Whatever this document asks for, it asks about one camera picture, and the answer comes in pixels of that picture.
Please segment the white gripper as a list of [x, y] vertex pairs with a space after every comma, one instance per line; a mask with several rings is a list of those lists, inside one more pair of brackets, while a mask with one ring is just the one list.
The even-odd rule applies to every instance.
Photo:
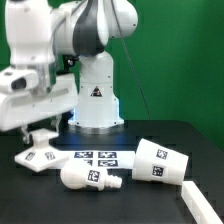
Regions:
[[29, 91], [0, 92], [0, 131], [20, 128], [25, 144], [30, 143], [28, 124], [51, 118], [51, 126], [59, 132], [62, 113], [71, 111], [78, 103], [73, 74], [59, 76], [52, 91], [46, 96], [32, 95]]

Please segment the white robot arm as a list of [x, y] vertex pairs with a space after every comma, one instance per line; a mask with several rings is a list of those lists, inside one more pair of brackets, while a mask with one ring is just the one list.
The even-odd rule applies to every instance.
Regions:
[[106, 133], [123, 124], [113, 93], [110, 39], [131, 35], [138, 15], [127, 0], [6, 0], [10, 66], [0, 71], [0, 130], [24, 130], [75, 112], [69, 125]]

